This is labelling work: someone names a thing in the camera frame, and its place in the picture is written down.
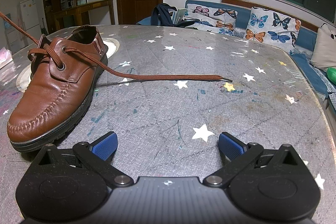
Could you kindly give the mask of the pink white paper pack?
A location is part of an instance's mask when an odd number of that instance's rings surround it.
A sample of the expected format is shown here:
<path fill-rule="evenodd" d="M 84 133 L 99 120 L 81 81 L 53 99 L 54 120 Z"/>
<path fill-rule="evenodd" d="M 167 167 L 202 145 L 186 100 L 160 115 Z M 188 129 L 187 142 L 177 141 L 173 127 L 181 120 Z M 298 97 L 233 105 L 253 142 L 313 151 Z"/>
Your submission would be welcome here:
<path fill-rule="evenodd" d="M 13 61 L 11 51 L 2 47 L 0 50 L 0 69 Z"/>

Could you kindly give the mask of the dark blue bag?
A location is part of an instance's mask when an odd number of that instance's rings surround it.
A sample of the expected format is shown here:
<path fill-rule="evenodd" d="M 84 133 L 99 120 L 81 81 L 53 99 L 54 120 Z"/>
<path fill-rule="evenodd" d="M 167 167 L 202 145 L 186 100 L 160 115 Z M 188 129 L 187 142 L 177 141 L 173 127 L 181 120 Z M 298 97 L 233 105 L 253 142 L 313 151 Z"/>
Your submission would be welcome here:
<path fill-rule="evenodd" d="M 150 25 L 173 27 L 174 24 L 171 19 L 170 13 L 176 11 L 177 11 L 176 7 L 170 6 L 167 3 L 158 4 L 151 13 Z"/>

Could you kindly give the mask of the blue sofa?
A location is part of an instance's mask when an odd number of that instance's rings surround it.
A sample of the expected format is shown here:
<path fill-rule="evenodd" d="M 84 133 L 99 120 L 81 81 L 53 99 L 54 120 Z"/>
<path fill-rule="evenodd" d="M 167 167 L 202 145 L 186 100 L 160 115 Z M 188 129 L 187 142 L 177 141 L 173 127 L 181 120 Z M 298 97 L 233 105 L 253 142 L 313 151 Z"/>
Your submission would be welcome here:
<path fill-rule="evenodd" d="M 196 20 L 191 25 L 193 29 L 235 36 L 243 42 L 269 44 L 286 51 L 322 99 L 335 105 L 334 81 L 329 80 L 325 69 L 311 63 L 320 36 L 303 27 L 299 19 L 263 7 L 249 9 L 196 0 L 187 0 L 185 8 L 185 18 Z"/>

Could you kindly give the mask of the butterfly pillow right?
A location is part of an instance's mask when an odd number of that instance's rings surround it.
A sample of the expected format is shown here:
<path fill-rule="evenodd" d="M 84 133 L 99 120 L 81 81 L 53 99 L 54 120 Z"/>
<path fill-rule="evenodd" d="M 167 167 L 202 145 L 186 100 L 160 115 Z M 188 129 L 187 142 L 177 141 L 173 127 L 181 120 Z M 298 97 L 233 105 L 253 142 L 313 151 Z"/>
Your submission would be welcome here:
<path fill-rule="evenodd" d="M 295 48 L 300 28 L 299 19 L 265 8 L 252 7 L 244 38 L 291 53 Z"/>

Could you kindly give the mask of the green ball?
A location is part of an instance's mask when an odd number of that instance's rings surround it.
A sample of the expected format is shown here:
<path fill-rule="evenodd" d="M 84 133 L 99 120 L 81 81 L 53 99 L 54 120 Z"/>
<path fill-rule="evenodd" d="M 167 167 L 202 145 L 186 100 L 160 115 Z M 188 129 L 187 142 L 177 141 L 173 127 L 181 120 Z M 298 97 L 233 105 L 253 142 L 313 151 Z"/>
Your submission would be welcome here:
<path fill-rule="evenodd" d="M 327 78 L 330 82 L 336 83 L 336 69 L 329 67 L 326 71 Z"/>

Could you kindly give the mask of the brown leather shoe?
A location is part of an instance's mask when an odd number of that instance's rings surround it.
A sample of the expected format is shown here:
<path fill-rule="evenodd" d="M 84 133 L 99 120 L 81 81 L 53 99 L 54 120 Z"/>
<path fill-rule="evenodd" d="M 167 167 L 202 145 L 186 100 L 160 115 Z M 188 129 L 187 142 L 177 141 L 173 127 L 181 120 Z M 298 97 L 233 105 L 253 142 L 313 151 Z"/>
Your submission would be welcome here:
<path fill-rule="evenodd" d="M 18 152 L 31 152 L 69 133 L 86 114 L 108 47 L 97 27 L 75 28 L 29 50 L 31 82 L 11 113 L 7 135 Z"/>

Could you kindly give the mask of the water dispenser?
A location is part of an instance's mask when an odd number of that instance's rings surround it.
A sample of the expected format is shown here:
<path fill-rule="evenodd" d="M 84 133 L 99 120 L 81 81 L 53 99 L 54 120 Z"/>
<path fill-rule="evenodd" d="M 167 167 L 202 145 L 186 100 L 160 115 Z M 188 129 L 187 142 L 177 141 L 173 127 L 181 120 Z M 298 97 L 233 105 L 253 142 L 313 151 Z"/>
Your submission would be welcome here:
<path fill-rule="evenodd" d="M 13 28 L 11 24 L 9 24 L 5 20 L 3 21 L 3 24 L 5 28 L 5 37 L 6 37 L 8 49 L 11 51 L 12 54 L 14 54 L 18 51 L 17 50 L 18 37 L 17 37 L 16 30 L 15 28 Z"/>

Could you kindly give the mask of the white refrigerator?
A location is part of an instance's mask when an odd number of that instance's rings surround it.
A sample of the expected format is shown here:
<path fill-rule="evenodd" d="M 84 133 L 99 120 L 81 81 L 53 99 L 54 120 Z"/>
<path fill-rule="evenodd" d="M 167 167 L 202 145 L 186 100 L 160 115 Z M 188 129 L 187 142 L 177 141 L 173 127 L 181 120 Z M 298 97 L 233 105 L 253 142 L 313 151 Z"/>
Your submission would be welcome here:
<path fill-rule="evenodd" d="M 37 40 L 41 37 L 41 28 L 36 0 L 21 1 L 18 5 L 18 13 L 22 29 Z"/>

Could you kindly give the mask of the butterfly pillow left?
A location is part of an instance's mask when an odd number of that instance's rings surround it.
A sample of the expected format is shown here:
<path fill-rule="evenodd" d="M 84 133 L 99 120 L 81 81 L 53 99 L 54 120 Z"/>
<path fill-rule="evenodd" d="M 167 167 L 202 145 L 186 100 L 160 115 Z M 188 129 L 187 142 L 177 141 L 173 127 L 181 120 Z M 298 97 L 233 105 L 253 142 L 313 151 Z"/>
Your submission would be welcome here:
<path fill-rule="evenodd" d="M 233 36 L 237 17 L 235 10 L 188 4 L 184 19 L 196 20 L 187 28 Z"/>

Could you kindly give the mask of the butterfly pillow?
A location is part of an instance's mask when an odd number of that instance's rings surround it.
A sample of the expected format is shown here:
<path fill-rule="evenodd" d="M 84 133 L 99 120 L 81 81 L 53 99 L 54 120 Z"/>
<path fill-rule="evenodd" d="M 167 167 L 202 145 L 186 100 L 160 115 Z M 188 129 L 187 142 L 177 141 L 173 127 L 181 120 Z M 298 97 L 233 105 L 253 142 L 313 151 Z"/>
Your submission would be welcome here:
<path fill-rule="evenodd" d="M 237 17 L 235 10 L 188 4 L 184 19 L 196 20 L 187 28 L 233 36 Z"/>
<path fill-rule="evenodd" d="M 244 38 L 291 53 L 295 48 L 300 28 L 299 19 L 265 8 L 252 7 Z"/>

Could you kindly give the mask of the beige cushion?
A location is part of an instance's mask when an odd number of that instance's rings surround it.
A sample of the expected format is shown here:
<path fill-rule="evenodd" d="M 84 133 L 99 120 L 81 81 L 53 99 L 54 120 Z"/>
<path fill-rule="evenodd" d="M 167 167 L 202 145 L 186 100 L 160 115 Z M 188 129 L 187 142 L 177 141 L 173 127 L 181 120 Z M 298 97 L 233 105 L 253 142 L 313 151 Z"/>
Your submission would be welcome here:
<path fill-rule="evenodd" d="M 326 23 L 318 29 L 310 62 L 314 67 L 324 72 L 326 72 L 328 68 L 335 68 L 336 66 L 335 31 L 329 30 Z"/>

